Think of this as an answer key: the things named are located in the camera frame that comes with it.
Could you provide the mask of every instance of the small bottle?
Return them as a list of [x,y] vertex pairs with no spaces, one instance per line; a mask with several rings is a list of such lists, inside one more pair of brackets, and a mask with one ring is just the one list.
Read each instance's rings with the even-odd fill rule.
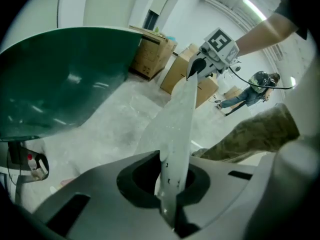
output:
[[28,154],[28,165],[31,169],[31,171],[36,170],[37,169],[37,162],[36,160],[33,158],[32,154]]

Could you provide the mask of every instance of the cardboard box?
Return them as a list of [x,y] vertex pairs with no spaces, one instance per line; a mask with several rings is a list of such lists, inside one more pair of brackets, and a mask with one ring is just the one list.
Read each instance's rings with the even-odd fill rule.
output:
[[[234,98],[234,97],[237,97],[238,95],[240,95],[242,93],[242,90],[239,89],[238,87],[236,86],[233,86],[230,90],[228,90],[225,94],[224,94],[224,97],[226,100],[229,100],[231,98]],[[232,105],[230,108],[234,109],[236,107],[238,107],[243,101],[235,104],[235,105]]]
[[[190,49],[186,49],[175,59],[160,86],[161,89],[172,94],[177,82],[186,77],[189,60],[197,51],[198,49],[193,52]],[[215,77],[209,76],[201,81],[198,84],[195,107],[199,107],[209,99],[218,90],[218,87]]]
[[129,28],[143,34],[130,67],[135,73],[149,81],[165,68],[177,42],[157,35],[148,29],[134,26],[129,26]]
[[193,52],[193,54],[195,54],[199,51],[199,47],[197,45],[195,45],[194,43],[190,44],[187,49],[190,50],[191,52]]

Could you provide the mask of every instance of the fluorescent light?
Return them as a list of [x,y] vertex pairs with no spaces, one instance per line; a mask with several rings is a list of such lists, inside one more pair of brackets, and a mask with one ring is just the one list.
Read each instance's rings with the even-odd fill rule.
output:
[[291,86],[295,86],[297,84],[296,79],[293,76],[290,76]]
[[244,2],[247,6],[249,6],[250,9],[251,9],[252,11],[254,11],[255,14],[258,15],[261,20],[264,21],[264,20],[267,19],[267,17],[266,17],[250,0],[243,0],[243,2]]

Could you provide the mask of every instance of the concrete floor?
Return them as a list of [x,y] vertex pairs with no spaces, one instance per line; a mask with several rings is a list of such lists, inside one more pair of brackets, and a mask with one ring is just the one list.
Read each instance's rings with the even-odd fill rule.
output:
[[[31,150],[44,150],[50,166],[49,177],[26,183],[21,188],[21,205],[33,212],[61,181],[114,162],[135,153],[140,137],[171,96],[157,85],[161,78],[146,82],[133,74],[123,83],[81,127],[69,132],[29,141]],[[219,142],[243,118],[226,120],[206,101],[194,113],[191,139],[209,148]],[[197,150],[194,144],[191,150]],[[258,164],[260,156],[249,164]]]

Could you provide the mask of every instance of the cable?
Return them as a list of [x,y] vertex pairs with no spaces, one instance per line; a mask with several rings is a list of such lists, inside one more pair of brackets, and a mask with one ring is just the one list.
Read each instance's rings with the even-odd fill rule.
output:
[[[20,151],[19,151],[19,176],[21,176],[21,158],[20,158]],[[12,182],[13,185],[17,186],[17,184],[14,183],[11,175],[10,175],[10,171],[9,171],[9,148],[8,148],[8,151],[6,153],[6,168],[8,170],[8,175],[9,175],[9,178]]]
[[270,89],[281,89],[281,90],[289,90],[289,89],[292,89],[293,87],[295,86],[291,86],[291,87],[273,87],[273,86],[263,86],[263,85],[257,85],[257,84],[254,84],[254,83],[250,83],[246,80],[244,80],[243,78],[241,78],[236,72],[234,72],[234,70],[229,67],[229,69],[232,71],[232,73],[234,73],[239,79],[241,79],[242,81],[244,81],[245,83],[251,85],[251,86],[256,86],[256,87],[260,87],[260,88],[270,88]]

